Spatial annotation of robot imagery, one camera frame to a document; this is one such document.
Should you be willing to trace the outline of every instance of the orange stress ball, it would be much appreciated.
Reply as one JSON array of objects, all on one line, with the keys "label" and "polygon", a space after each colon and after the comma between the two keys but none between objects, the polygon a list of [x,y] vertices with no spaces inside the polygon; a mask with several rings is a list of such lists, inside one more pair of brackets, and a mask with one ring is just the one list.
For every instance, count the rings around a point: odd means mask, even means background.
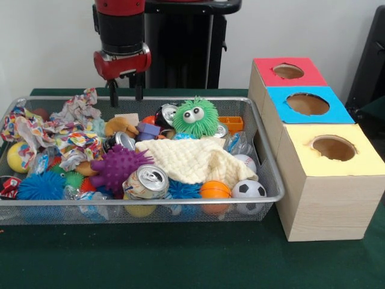
[{"label": "orange stress ball", "polygon": [[[209,181],[201,187],[200,195],[204,199],[228,199],[231,197],[231,190],[222,182]],[[226,212],[229,206],[229,204],[202,205],[202,210],[206,214],[220,215]]]}]

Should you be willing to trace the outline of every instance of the purple spiky ball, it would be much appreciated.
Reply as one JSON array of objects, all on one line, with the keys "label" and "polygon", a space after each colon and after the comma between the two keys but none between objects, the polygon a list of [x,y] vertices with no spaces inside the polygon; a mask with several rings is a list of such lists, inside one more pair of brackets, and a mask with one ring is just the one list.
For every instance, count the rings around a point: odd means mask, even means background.
[{"label": "purple spiky ball", "polygon": [[90,177],[91,184],[96,188],[105,185],[107,190],[114,193],[116,199],[122,199],[122,184],[129,175],[143,164],[154,163],[152,157],[144,156],[146,152],[147,150],[130,151],[120,144],[116,144],[107,154],[103,155],[103,160],[91,162],[91,169],[99,172],[97,176]]}]

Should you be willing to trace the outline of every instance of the blue box lid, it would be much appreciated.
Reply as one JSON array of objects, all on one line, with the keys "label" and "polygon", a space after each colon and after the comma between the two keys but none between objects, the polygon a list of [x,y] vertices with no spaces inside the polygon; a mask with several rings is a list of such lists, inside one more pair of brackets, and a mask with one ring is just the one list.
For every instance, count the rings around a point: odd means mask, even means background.
[{"label": "blue box lid", "polygon": [[330,87],[268,87],[267,90],[284,123],[355,123]]}]

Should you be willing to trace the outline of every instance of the green fuzzy toy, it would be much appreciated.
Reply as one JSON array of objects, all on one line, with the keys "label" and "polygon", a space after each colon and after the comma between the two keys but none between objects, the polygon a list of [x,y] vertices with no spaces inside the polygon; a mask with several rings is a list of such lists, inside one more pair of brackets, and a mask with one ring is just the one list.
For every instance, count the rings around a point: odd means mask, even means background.
[{"label": "green fuzzy toy", "polygon": [[73,188],[80,188],[83,183],[84,177],[77,172],[66,173],[66,185],[70,185]]},{"label": "green fuzzy toy", "polygon": [[70,185],[73,188],[80,188],[80,186],[83,183],[84,177],[77,172],[71,171],[71,172],[66,172],[64,169],[60,167],[60,164],[57,164],[53,166],[50,169],[51,172],[57,173],[63,178],[66,179],[66,185]]},{"label": "green fuzzy toy", "polygon": [[218,111],[203,98],[185,101],[175,112],[173,125],[177,133],[184,132],[196,138],[212,136],[218,129]]},{"label": "green fuzzy toy", "polygon": [[61,175],[62,177],[64,177],[66,174],[66,171],[60,167],[60,164],[56,164],[53,167],[51,167],[50,171],[57,173],[57,174]]}]

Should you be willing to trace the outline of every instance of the metal mesh basket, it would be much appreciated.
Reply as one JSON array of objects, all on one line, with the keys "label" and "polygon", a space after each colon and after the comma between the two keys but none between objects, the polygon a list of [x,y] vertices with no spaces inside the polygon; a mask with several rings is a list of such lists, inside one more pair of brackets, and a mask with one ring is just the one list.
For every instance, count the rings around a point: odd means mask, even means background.
[{"label": "metal mesh basket", "polygon": [[[18,99],[15,105],[27,109],[44,108],[49,112],[61,111],[69,97],[33,97]],[[142,102],[131,97],[120,97],[119,108],[112,108],[109,99],[100,97],[94,106],[101,110],[102,118],[109,120],[115,114],[138,113],[139,118],[153,115],[167,102],[181,103],[192,98],[144,98]],[[0,200],[0,225],[47,225],[87,223],[150,223],[150,222],[212,222],[212,221],[261,221],[273,202],[284,195],[281,176],[271,153],[260,115],[253,101],[248,98],[206,98],[214,103],[220,116],[241,116],[247,140],[253,144],[252,158],[257,165],[260,183],[265,187],[267,197],[255,199],[183,199],[183,200]],[[4,144],[0,156],[0,175],[24,178],[12,171],[7,164],[7,150],[11,144]],[[226,206],[225,213],[205,213],[205,206]],[[257,208],[256,214],[241,214],[237,206]]]}]

